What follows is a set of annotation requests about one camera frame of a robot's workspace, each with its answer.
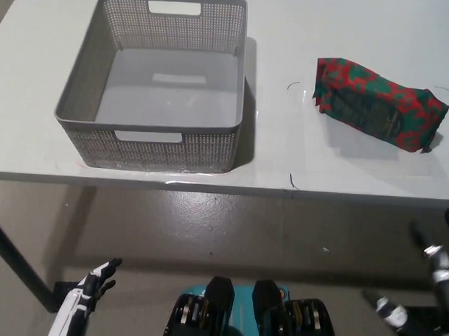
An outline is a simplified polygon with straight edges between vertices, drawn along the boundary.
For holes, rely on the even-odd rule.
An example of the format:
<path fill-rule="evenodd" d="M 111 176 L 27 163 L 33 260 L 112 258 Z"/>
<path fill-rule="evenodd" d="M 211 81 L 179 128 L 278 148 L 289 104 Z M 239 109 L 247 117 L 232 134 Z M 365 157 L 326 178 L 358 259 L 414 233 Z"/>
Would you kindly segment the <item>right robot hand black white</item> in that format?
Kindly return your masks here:
<path fill-rule="evenodd" d="M 409 223 L 408 230 L 412 242 L 428 263 L 437 305 L 405 307 L 375 290 L 362 291 L 363 298 L 397 336 L 449 336 L 449 254 L 416 222 Z"/>

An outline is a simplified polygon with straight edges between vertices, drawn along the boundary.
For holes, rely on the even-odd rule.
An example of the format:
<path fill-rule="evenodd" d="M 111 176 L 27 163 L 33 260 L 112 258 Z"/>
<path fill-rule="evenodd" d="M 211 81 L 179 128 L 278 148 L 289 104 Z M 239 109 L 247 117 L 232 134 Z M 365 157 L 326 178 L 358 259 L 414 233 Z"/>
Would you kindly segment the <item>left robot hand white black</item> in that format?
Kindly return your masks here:
<path fill-rule="evenodd" d="M 115 280 L 107 280 L 121 264 L 120 258 L 103 263 L 68 291 L 47 336 L 85 336 L 89 315 L 106 291 L 116 285 Z"/>

